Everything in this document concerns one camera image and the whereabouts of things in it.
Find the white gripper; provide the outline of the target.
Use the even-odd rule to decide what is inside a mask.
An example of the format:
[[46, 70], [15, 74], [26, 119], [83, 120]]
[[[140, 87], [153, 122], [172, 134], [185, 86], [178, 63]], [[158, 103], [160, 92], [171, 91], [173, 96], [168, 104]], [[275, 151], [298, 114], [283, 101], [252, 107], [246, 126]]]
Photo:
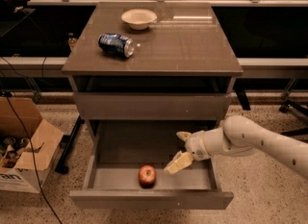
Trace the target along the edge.
[[187, 168], [196, 161], [208, 160], [210, 155], [205, 147], [205, 132], [196, 133], [177, 132], [177, 137], [185, 141], [185, 148], [188, 152], [179, 151], [164, 168], [169, 175], [173, 175], [182, 169]]

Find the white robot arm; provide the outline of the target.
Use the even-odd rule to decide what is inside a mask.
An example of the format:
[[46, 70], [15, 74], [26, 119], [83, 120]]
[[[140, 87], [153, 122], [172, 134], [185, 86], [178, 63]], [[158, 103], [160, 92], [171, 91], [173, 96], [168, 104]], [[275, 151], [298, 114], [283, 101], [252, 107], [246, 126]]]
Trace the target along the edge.
[[241, 115], [226, 118], [213, 130], [176, 135], [185, 142], [186, 151], [179, 151], [165, 167], [169, 175], [187, 168], [193, 161], [208, 160], [215, 155], [248, 156], [257, 149], [308, 178], [307, 143], [269, 131]]

